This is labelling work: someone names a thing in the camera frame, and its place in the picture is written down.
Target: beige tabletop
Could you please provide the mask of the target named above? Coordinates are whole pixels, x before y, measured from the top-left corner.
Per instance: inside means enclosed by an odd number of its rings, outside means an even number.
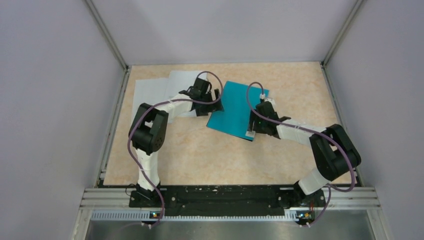
[[[135,83],[142,79],[166,78],[172,70],[208,70],[217,74],[223,84],[258,81],[269,89],[280,117],[323,127],[337,122],[319,62],[133,66],[107,164],[105,185],[137,182],[138,166],[127,151]],[[212,75],[209,74],[208,79],[214,88],[219,87]],[[208,116],[177,117],[167,126],[165,142],[158,153],[162,185],[293,184],[315,167],[312,151],[304,145],[264,134],[247,141],[206,127],[208,119]],[[334,182],[350,183],[350,180],[349,174],[345,174]]]

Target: gray floor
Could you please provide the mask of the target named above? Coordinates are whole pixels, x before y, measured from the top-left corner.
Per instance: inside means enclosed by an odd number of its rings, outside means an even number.
[[[92,221],[86,240],[373,240],[366,211],[328,211],[311,228],[293,222],[163,222],[152,230],[130,221]]]

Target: metal frame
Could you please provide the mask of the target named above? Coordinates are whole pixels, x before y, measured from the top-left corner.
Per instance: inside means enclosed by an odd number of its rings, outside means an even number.
[[[113,55],[124,69],[124,78],[117,97],[116,105],[114,106],[113,117],[110,121],[110,128],[108,137],[105,140],[103,155],[101,158],[101,165],[96,185],[99,180],[104,179],[106,174],[107,161],[111,151],[113,138],[115,135],[116,125],[118,123],[119,113],[121,111],[125,89],[128,84],[131,68],[128,67],[124,58],[122,57],[118,47],[116,46],[111,34],[109,33],[105,23],[103,22],[99,12],[97,11],[92,0],[82,0],[90,14],[92,15],[98,29],[103,35],[106,43],[108,44]],[[331,45],[325,59],[321,62],[322,74],[324,75],[327,84],[328,92],[331,95],[332,104],[336,112],[337,120],[344,126],[343,116],[340,111],[337,96],[333,90],[332,81],[327,74],[327,65],[332,56],[342,42],[344,36],[352,25],[353,20],[357,16],[361,7],[364,5],[365,0],[357,0],[348,17],[346,18],[342,28],[336,36],[333,44]],[[328,197],[328,189],[323,188],[325,197]],[[381,209],[380,201],[377,193],[373,187],[356,187],[351,192],[343,193],[333,191],[331,202],[328,211],[350,211],[350,210],[365,210],[367,211],[370,226],[374,233],[376,240],[391,240],[393,236],[388,227],[386,219],[384,218]],[[88,232],[90,220],[119,220],[119,221],[142,221],[147,220],[150,211],[158,211],[158,208],[129,208],[130,197],[126,194],[125,188],[87,188],[82,196],[81,204],[77,219],[75,221],[74,231],[72,235],[73,240],[85,240]],[[286,216],[281,217],[164,217],[164,221],[293,221],[294,216],[291,215],[292,211],[305,211],[306,208],[292,207]]]

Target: gray wall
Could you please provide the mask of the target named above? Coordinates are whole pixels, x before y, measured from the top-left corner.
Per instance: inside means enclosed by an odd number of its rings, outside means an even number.
[[[81,0],[1,1],[1,239],[69,239],[122,77]]]
[[[355,0],[94,0],[130,65],[321,61]]]
[[[424,1],[367,1],[328,67],[395,239],[423,239]]]

